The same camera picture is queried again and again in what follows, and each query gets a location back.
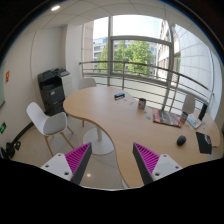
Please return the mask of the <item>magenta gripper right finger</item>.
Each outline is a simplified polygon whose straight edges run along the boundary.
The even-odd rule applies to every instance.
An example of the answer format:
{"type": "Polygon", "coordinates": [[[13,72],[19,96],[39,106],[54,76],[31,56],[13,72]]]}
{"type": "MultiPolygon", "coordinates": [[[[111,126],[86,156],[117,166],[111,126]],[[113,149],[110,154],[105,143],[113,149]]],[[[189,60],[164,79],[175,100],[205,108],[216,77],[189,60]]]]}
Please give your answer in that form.
{"type": "Polygon", "coordinates": [[[182,169],[168,154],[159,155],[138,143],[133,144],[133,154],[145,185],[182,169]]]}

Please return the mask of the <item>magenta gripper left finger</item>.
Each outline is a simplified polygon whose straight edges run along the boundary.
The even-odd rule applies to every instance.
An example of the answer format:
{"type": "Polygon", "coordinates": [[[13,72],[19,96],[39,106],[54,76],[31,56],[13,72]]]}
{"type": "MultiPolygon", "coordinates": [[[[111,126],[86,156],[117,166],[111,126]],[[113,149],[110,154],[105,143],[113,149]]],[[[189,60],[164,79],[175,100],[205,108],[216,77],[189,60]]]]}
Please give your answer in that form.
{"type": "Polygon", "coordinates": [[[91,154],[92,144],[87,143],[67,154],[57,153],[42,166],[42,169],[79,185],[91,154]]]}

